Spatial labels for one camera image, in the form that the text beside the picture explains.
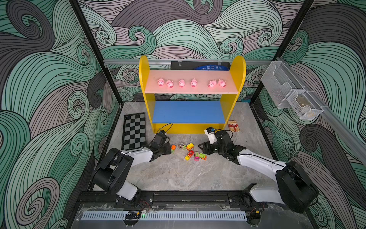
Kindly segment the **black panel behind shelf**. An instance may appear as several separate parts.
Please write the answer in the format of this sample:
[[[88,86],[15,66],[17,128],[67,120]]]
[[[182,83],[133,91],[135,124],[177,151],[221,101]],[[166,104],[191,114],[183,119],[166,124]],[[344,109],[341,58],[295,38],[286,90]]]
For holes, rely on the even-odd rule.
[[[204,65],[223,65],[230,70],[229,62],[172,62],[171,70],[195,70],[195,68]]]

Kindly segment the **blue oval basket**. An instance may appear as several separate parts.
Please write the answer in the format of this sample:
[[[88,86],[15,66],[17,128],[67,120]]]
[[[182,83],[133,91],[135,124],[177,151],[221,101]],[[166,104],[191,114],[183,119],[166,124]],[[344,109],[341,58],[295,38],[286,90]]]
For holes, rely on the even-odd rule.
[[[223,65],[204,65],[195,68],[199,71],[228,71],[229,69]]]

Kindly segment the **red yellow bulldozer toy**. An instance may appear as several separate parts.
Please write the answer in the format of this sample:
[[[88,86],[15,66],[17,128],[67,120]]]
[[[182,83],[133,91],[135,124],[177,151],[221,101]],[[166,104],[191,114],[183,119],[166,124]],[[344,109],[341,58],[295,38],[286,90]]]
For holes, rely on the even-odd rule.
[[[190,150],[187,155],[185,156],[185,160],[189,160],[194,155],[194,151]]]

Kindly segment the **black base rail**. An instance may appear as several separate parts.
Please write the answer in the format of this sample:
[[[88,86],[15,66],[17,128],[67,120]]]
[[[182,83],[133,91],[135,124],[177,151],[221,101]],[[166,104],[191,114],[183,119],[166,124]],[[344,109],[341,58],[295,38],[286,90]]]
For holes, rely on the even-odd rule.
[[[141,191],[133,200],[126,200],[117,195],[105,192],[84,191],[78,199],[78,204],[110,204],[117,208],[157,209],[168,205],[204,205],[218,204],[238,207],[240,209],[252,209],[253,207],[268,207],[268,204],[276,204],[274,201],[254,200],[248,191]]]

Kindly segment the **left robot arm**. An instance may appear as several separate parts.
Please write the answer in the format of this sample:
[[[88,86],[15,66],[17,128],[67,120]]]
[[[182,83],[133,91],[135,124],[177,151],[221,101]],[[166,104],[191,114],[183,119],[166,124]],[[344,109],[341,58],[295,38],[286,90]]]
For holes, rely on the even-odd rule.
[[[132,151],[111,149],[95,168],[92,182],[111,195],[138,202],[141,190],[126,180],[130,169],[169,154],[170,138],[165,131],[160,130],[148,145],[141,148]]]

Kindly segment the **black white chessboard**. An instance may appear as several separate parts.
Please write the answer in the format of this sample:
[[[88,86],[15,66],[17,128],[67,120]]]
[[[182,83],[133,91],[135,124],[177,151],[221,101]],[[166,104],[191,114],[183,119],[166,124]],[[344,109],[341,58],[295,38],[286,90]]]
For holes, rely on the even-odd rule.
[[[145,113],[124,116],[122,150],[132,150],[146,144]]]

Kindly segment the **magenta brown truck toy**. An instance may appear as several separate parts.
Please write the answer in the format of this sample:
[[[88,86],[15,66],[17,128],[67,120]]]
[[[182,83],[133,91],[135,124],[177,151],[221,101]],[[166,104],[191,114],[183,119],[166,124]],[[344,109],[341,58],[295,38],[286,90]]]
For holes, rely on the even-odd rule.
[[[195,161],[199,161],[200,160],[199,152],[197,152],[197,151],[194,153],[194,160]]]

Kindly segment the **green orange flatbed truck toy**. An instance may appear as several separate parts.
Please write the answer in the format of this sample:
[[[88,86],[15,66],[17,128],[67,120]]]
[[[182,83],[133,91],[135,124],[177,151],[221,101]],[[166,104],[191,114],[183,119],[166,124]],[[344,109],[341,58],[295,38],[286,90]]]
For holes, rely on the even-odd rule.
[[[206,154],[204,154],[204,153],[200,153],[200,154],[199,154],[199,157],[200,157],[200,159],[202,159],[202,160],[207,160],[207,155],[206,155]]]

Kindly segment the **small clear plastic bin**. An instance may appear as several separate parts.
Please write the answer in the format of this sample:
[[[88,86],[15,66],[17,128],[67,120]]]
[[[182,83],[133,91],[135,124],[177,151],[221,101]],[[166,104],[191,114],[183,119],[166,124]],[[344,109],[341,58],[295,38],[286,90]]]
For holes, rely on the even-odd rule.
[[[287,101],[301,120],[314,120],[324,111],[310,93],[304,89],[293,90],[287,97]]]

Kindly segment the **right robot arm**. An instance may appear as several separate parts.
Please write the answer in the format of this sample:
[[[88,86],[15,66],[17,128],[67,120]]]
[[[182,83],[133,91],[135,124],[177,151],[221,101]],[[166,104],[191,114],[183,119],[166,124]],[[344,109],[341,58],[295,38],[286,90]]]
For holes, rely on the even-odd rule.
[[[297,162],[277,161],[235,145],[226,130],[209,127],[205,134],[209,140],[199,145],[204,154],[217,153],[237,165],[256,170],[276,183],[274,186],[258,187],[253,184],[248,187],[245,192],[250,200],[283,204],[297,213],[303,213],[317,201],[318,188]]]

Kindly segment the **pink toy pig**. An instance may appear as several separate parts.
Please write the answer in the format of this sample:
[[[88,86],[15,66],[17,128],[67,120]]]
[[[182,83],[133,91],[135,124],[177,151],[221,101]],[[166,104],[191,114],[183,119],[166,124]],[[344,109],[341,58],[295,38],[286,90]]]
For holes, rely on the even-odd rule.
[[[179,87],[180,88],[183,88],[185,86],[185,80],[184,79],[181,79],[180,81],[179,81]]]
[[[198,84],[198,82],[196,79],[191,80],[191,87],[197,87],[197,84]]]
[[[173,88],[174,84],[173,84],[173,81],[172,80],[167,80],[166,81],[166,85],[168,88]]]
[[[163,78],[159,78],[159,79],[157,80],[157,83],[158,83],[158,86],[162,87],[162,86],[164,86],[165,81],[164,81],[164,79],[163,79]]]
[[[223,79],[219,79],[218,81],[218,85],[222,88],[225,88],[226,87],[226,80],[223,80]]]
[[[209,84],[208,84],[208,87],[209,88],[213,88],[217,85],[217,81],[216,80],[210,80],[209,81]]]

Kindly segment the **yellow toy shelf unit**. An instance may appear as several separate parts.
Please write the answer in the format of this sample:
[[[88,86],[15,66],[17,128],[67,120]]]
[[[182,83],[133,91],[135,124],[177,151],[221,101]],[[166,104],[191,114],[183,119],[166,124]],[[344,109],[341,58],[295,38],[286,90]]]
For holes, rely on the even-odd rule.
[[[157,80],[163,78],[164,86],[158,86]],[[179,81],[185,80],[185,86],[179,87]],[[191,80],[196,79],[197,87],[191,87]],[[218,85],[219,79],[226,80],[226,87]],[[172,134],[203,134],[208,127],[224,129],[227,125],[240,92],[246,80],[246,61],[237,56],[229,71],[198,70],[152,70],[146,56],[139,61],[139,80],[147,114],[156,133],[166,126],[171,126]],[[167,80],[173,81],[173,88],[168,88]],[[210,80],[217,85],[209,88]],[[157,101],[158,94],[213,94],[219,95],[218,101]]]

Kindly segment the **yellow dump truck toy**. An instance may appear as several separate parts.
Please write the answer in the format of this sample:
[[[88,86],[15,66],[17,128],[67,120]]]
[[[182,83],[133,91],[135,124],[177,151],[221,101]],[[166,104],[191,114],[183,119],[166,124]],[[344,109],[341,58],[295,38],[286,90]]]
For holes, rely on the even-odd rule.
[[[188,144],[188,145],[186,146],[186,149],[187,149],[188,151],[190,151],[190,150],[192,150],[192,149],[193,149],[193,147],[194,147],[194,144],[193,144],[193,143],[190,143],[190,144]]]

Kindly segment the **large clear plastic bin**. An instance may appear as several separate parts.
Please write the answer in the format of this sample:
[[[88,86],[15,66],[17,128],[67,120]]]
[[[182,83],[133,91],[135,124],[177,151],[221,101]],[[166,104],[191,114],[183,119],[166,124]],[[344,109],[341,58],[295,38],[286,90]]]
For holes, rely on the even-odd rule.
[[[287,98],[296,85],[294,76],[282,61],[272,61],[261,78],[261,82],[278,109],[289,108]]]

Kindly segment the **red patterned small box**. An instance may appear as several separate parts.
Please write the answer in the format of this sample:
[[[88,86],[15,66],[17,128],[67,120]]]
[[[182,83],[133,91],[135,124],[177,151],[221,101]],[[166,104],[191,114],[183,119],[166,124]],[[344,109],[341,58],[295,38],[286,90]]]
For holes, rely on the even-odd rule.
[[[239,125],[235,120],[229,120],[227,124],[228,124],[228,128],[230,131],[232,131],[232,132],[240,131]]]

